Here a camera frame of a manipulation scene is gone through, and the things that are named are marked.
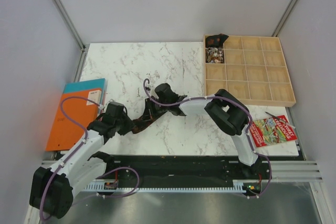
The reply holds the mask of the brown red patterned tie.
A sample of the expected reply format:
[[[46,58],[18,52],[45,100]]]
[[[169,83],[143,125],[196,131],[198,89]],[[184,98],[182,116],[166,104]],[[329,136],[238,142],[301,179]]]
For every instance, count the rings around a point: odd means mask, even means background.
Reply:
[[[132,120],[134,126],[132,128],[133,134],[138,134],[146,130],[151,124],[162,117],[166,112],[145,111],[139,118]]]

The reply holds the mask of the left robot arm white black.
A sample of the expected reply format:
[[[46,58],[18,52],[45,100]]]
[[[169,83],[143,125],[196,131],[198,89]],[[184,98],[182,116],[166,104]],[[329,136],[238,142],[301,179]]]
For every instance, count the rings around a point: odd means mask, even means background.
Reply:
[[[50,167],[39,167],[33,174],[30,206],[41,214],[62,218],[74,198],[95,178],[111,178],[115,165],[98,158],[97,151],[116,133],[130,132],[133,122],[127,113],[105,112],[92,121],[81,139]]]

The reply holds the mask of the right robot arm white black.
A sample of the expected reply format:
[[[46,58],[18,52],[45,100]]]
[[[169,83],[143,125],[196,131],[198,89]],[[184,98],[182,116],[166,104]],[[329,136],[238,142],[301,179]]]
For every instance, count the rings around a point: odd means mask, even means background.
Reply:
[[[149,83],[149,79],[145,79],[143,88],[156,110],[169,111],[174,116],[208,115],[222,132],[232,138],[241,174],[251,179],[259,173],[261,159],[248,134],[253,120],[247,107],[238,99],[225,89],[207,97],[178,95],[168,83],[157,86],[154,95],[150,95]]]

